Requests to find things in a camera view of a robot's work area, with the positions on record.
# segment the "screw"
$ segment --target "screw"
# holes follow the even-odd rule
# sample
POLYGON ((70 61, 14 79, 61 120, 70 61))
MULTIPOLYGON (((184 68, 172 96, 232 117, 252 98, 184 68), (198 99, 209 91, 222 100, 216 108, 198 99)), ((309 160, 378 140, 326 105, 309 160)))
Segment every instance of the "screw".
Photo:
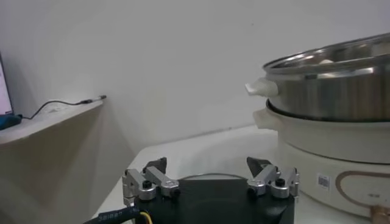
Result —
POLYGON ((149 189, 151 187, 152 187, 152 182, 150 182, 149 180, 146 180, 146 181, 142 182, 142 188, 143 189, 149 189))
POLYGON ((285 184, 286 184, 286 181, 284 179, 278 178, 277 180, 275 180, 275 185, 277 187, 284 187, 285 184))

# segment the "pot rim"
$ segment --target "pot rim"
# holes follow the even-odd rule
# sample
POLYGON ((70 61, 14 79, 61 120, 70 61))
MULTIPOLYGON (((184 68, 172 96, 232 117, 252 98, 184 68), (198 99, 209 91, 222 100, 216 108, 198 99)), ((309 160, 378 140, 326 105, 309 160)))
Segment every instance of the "pot rim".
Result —
POLYGON ((328 73, 328 72, 340 72, 351 69, 362 69, 369 68, 375 65, 388 64, 390 61, 389 54, 381 54, 373 57, 364 57, 353 60, 344 60, 344 61, 335 61, 333 63, 317 64, 317 65, 304 65, 296 67, 284 67, 284 68, 275 68, 275 66, 280 65, 286 61, 296 60, 299 58, 309 57, 314 54, 334 51, 337 49, 343 49, 346 47, 356 46, 360 44, 373 43, 376 41, 390 41, 390 33, 384 33, 376 36, 360 38, 352 41, 346 41, 342 43, 332 44, 325 47, 308 50, 305 52, 300 52, 290 56, 282 57, 273 61, 266 63, 263 66, 263 69, 267 72, 267 78, 277 78, 277 79, 319 79, 319 78, 329 78, 329 76, 321 77, 319 74, 328 73))

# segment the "yellow wire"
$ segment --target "yellow wire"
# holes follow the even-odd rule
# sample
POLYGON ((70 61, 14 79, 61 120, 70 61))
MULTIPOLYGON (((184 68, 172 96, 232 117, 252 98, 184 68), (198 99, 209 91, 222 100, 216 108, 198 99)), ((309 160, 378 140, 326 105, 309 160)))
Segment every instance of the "yellow wire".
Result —
POLYGON ((145 218, 147 219, 147 223, 148 223, 148 224, 153 224, 152 218, 151 218, 151 216, 150 216, 148 213, 146 213, 146 212, 140 212, 140 214, 143 215, 143 216, 145 216, 145 218))

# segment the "pot base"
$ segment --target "pot base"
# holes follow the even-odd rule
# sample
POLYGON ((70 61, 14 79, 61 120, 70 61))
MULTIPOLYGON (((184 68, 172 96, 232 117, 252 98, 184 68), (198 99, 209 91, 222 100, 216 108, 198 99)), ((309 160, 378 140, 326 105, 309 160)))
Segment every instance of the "pot base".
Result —
POLYGON ((278 131, 291 147, 328 158, 390 164, 390 122, 322 122, 296 119, 268 108, 253 113, 259 128, 278 131))
POLYGON ((353 163, 313 155, 278 141, 280 163, 300 172, 301 190, 329 206, 365 217, 390 208, 390 165, 353 163))

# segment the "label sticker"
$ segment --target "label sticker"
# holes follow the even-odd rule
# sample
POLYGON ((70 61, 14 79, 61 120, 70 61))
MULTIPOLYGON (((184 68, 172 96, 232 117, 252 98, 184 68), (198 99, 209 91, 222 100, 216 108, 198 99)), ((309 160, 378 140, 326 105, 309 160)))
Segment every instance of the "label sticker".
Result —
POLYGON ((330 177, 323 175, 321 173, 317 174, 317 186, 322 189, 329 191, 330 190, 330 177))

